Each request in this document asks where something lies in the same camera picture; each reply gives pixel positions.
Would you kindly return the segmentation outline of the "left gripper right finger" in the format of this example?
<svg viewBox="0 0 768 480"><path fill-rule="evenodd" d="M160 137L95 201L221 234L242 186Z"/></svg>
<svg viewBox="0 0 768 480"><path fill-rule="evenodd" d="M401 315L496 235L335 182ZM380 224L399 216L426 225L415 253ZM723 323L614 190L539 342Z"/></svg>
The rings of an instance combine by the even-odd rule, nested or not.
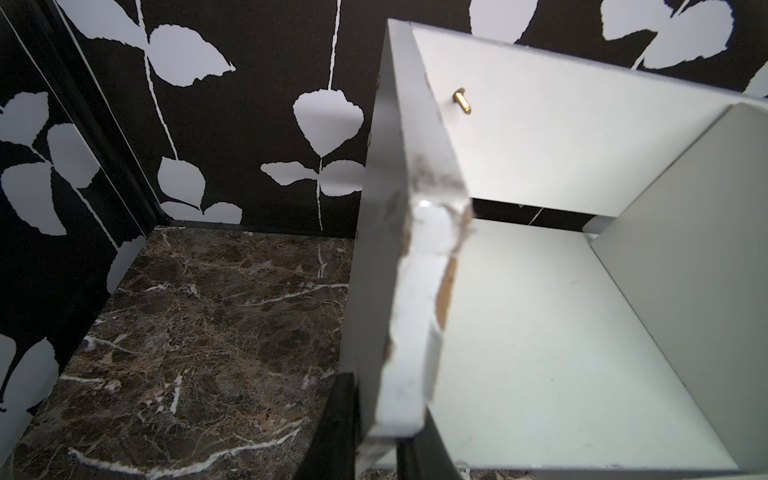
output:
<svg viewBox="0 0 768 480"><path fill-rule="evenodd" d="M413 437L397 442L399 480L461 480L430 413L424 427Z"/></svg>

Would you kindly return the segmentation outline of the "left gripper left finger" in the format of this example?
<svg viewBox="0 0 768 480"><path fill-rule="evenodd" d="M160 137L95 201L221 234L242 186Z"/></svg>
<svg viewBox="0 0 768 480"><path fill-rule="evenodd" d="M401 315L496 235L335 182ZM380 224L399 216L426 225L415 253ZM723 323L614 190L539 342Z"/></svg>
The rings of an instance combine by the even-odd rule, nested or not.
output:
<svg viewBox="0 0 768 480"><path fill-rule="evenodd" d="M340 373L335 377L309 449L293 479L354 479L358 422L355 377L352 373Z"/></svg>

